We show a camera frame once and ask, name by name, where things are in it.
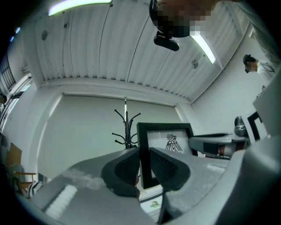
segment striped fabric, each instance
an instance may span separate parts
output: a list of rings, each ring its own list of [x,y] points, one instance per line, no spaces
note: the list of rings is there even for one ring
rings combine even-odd
[[[43,182],[34,181],[31,185],[29,185],[27,189],[27,193],[30,197],[32,197],[41,187],[43,186]]]

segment coat rack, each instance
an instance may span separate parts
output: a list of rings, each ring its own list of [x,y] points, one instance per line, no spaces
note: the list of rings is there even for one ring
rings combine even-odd
[[[128,111],[126,111],[126,120],[124,119],[124,117],[115,109],[114,110],[115,112],[118,113],[119,116],[121,116],[121,118],[123,119],[123,123],[125,124],[125,138],[119,134],[115,134],[115,133],[112,133],[113,135],[116,135],[118,137],[122,137],[123,140],[124,140],[124,143],[122,142],[119,142],[117,140],[115,140],[115,142],[121,144],[121,145],[125,145],[125,149],[130,149],[132,148],[132,144],[136,144],[137,142],[132,142],[132,138],[137,135],[137,133],[135,133],[133,136],[131,136],[131,127],[132,127],[132,123],[133,123],[133,119],[136,118],[137,116],[140,115],[137,114],[135,115],[130,121],[128,120]]]

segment eagle illustration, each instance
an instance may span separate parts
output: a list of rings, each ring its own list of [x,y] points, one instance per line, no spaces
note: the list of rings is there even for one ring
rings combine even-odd
[[[172,134],[167,134],[168,143],[166,145],[166,149],[172,152],[182,152],[179,143],[176,141],[176,136]]]

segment white ceiling panel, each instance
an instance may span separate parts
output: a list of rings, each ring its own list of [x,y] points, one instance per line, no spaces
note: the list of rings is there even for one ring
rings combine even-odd
[[[220,3],[195,29],[213,51],[212,64],[192,38],[174,39],[177,52],[157,46],[149,0],[113,0],[76,7],[34,23],[33,37],[43,80],[102,78],[167,91],[191,102],[214,81],[237,49],[248,20]],[[48,36],[42,40],[42,32]],[[192,61],[199,65],[192,67]]]

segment ceiling light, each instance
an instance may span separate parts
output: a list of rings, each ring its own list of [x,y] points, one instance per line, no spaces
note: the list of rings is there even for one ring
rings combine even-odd
[[[200,33],[195,32],[194,35],[191,35],[191,37],[197,42],[197,44],[200,45],[200,47],[203,49],[205,54],[208,56],[211,63],[214,63],[216,61],[216,57],[212,53],[212,50],[210,49],[209,45],[206,43],[204,38],[200,35]]]
[[[97,3],[111,3],[112,0],[66,0],[52,6],[49,10],[49,16],[52,16],[63,10],[73,8],[81,5],[97,4]]]
[[[20,27],[18,27],[18,28],[16,29],[16,33],[18,33],[20,29],[21,29],[21,28],[20,28]]]

